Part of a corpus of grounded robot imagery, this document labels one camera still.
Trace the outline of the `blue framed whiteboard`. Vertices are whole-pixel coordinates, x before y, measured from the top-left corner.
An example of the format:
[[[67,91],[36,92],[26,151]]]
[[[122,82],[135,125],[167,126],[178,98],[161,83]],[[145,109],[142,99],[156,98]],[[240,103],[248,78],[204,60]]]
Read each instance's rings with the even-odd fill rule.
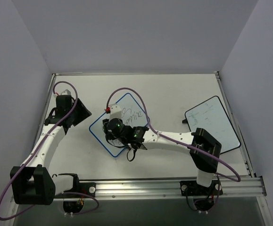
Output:
[[[140,103],[135,99],[131,93],[124,94],[116,104],[122,109],[122,121],[124,125],[131,127],[146,126],[147,119]],[[103,120],[108,119],[109,115],[103,113],[90,126],[90,133],[96,138],[101,146],[114,158],[119,156],[124,151],[123,144],[118,140],[106,141],[105,133],[103,131]]]

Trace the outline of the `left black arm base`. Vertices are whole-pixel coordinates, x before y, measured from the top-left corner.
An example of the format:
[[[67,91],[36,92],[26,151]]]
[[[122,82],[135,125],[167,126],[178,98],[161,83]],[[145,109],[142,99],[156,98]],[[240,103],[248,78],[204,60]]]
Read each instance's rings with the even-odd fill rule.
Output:
[[[63,201],[62,209],[65,215],[81,215],[90,213],[99,208],[99,201],[95,198],[96,184],[93,182],[83,185],[77,174],[61,173],[53,174],[52,181],[56,187],[55,198],[77,198],[77,201]],[[85,200],[95,201],[96,205],[90,209],[84,209]]]

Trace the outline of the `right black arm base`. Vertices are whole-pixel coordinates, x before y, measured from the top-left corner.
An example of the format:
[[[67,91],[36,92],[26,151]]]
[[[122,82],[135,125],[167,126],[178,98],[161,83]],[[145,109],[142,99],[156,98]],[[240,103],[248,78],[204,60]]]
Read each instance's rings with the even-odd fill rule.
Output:
[[[209,187],[198,185],[195,180],[180,181],[180,187],[188,207],[198,213],[208,214],[223,195],[219,180],[213,180]]]

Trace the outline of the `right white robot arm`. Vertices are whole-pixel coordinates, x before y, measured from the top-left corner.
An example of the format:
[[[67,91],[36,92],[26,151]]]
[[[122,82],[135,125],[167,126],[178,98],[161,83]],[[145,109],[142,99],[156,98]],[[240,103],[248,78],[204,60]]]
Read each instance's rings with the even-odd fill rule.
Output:
[[[198,169],[195,190],[199,194],[211,190],[222,145],[205,129],[197,128],[187,133],[154,132],[148,127],[124,125],[119,118],[104,119],[102,127],[108,142],[117,140],[123,148],[133,151],[129,161],[134,160],[139,149],[162,149],[190,155]]]

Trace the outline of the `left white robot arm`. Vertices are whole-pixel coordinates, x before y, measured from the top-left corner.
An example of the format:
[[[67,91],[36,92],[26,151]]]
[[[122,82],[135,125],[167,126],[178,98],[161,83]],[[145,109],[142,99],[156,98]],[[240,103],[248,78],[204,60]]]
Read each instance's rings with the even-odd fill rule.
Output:
[[[68,130],[91,116],[80,99],[71,95],[56,97],[56,107],[44,121],[41,136],[30,156],[21,166],[10,171],[13,197],[16,204],[50,205],[56,195],[64,192],[76,197],[81,190],[74,173],[50,174],[52,157]]]

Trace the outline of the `black framed whiteboard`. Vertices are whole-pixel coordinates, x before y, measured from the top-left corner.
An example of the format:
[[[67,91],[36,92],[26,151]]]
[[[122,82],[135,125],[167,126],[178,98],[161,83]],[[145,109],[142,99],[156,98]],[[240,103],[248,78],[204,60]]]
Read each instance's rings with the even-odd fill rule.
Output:
[[[185,112],[185,119],[191,132],[205,129],[222,145],[221,153],[227,153],[241,146],[237,133],[218,96],[213,96]]]

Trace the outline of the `aluminium mounting rail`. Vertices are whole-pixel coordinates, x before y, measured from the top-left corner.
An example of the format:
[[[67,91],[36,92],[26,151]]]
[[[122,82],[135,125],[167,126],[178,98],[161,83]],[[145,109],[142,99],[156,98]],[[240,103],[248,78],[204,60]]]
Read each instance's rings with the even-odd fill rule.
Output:
[[[67,216],[62,200],[36,206],[17,217],[15,226],[271,226],[261,178],[240,182],[222,179],[223,194],[206,213],[190,209],[193,198],[183,196],[181,178],[102,180],[96,182],[96,211]]]

